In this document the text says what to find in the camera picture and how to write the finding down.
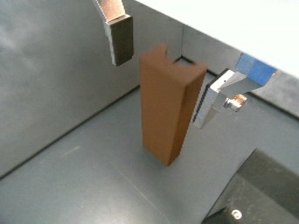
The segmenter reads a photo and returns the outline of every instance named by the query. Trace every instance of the black object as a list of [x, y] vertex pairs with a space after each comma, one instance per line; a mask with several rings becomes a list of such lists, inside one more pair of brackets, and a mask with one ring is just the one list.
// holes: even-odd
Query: black object
[[[238, 211], [236, 219], [232, 211]], [[260, 150], [240, 166], [204, 224], [299, 223], [299, 177]]]

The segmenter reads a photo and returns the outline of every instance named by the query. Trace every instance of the gray table surface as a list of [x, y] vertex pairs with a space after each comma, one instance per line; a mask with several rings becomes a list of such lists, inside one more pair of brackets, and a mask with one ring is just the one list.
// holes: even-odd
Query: gray table surface
[[204, 130], [189, 126], [181, 155], [164, 167], [141, 145], [138, 94], [0, 181], [1, 224], [200, 223], [256, 147], [299, 173], [299, 122], [252, 96]]

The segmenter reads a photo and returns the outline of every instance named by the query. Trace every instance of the brown rectangular block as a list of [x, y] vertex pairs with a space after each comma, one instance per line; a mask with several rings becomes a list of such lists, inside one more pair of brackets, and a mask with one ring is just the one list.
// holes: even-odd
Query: brown rectangular block
[[180, 155], [205, 65], [180, 65], [166, 59], [166, 45], [140, 57], [142, 145], [169, 165]]

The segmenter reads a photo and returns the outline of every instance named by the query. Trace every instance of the screw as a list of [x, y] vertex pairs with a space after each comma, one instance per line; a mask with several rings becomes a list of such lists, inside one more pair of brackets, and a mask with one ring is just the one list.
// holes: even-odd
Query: screw
[[241, 219], [241, 212], [237, 209], [230, 212], [230, 215], [234, 218], [234, 220]]
[[232, 109], [234, 112], [237, 112], [244, 106], [246, 100], [248, 98], [242, 94], [237, 94], [232, 99], [226, 99], [224, 103], [224, 108]]

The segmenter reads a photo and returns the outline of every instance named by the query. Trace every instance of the white panel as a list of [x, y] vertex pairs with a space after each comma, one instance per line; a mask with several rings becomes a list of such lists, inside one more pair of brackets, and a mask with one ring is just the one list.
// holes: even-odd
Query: white panel
[[299, 78], [294, 0], [136, 0]]

